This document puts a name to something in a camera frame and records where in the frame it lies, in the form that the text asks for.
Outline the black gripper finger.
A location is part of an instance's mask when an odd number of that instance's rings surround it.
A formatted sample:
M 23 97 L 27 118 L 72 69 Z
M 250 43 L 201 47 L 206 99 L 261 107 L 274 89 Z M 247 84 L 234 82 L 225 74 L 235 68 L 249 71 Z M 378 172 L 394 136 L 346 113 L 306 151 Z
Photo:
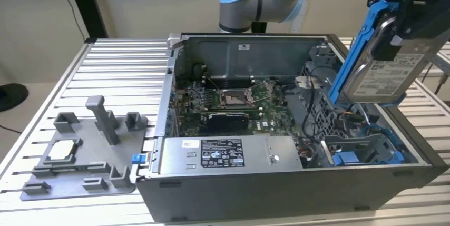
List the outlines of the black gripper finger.
M 437 52 L 449 40 L 449 0 L 392 0 L 382 18 L 392 22 L 381 30 L 375 60 L 392 61 L 414 47 L 425 47 L 421 52 Z

